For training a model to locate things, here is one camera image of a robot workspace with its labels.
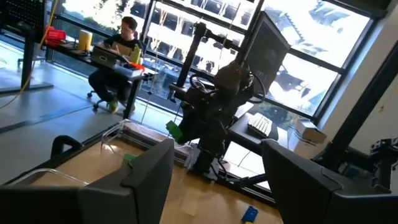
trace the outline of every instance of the yellow bottle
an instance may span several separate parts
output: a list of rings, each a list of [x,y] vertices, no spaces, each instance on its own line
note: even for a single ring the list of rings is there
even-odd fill
[[[91,47],[91,40],[93,39],[93,33],[81,30],[79,35],[78,50],[88,51]]]
[[[134,46],[134,51],[130,55],[130,62],[134,62],[134,63],[138,64],[140,55],[141,55],[141,49],[138,47],[138,44],[136,44]]]

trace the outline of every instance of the red box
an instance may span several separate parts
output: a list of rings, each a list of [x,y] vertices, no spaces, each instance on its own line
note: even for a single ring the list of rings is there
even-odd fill
[[[50,27],[45,38],[47,40],[65,40],[67,33],[64,30],[56,30],[54,27]]]

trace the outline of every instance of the table leg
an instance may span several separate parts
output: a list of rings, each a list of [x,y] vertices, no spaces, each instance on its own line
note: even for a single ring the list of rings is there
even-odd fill
[[[126,109],[123,111],[123,119],[129,119],[131,113],[136,109],[134,102],[136,101],[137,92],[141,85],[141,80],[134,80],[132,83],[129,99],[127,100]]]
[[[21,78],[21,88],[27,82],[25,90],[30,88],[30,79],[29,75],[32,71],[32,61],[33,54],[35,50],[35,42],[33,38],[25,38],[25,46],[24,46],[24,61],[22,64],[22,78]]]

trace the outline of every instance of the black monitor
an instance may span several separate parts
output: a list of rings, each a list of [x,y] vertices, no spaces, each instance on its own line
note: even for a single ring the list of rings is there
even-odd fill
[[[260,13],[255,25],[244,59],[268,91],[290,45],[264,11]],[[262,88],[257,80],[254,81],[254,91],[256,94],[262,94]]]

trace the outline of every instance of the white box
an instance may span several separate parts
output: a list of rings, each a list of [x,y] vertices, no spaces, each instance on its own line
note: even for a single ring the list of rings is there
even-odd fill
[[[288,145],[289,150],[306,159],[314,158],[321,151],[321,144],[304,139],[296,131],[290,135]]]
[[[322,151],[326,134],[309,120],[299,119],[294,132],[289,136],[288,149],[306,158],[312,159]]]

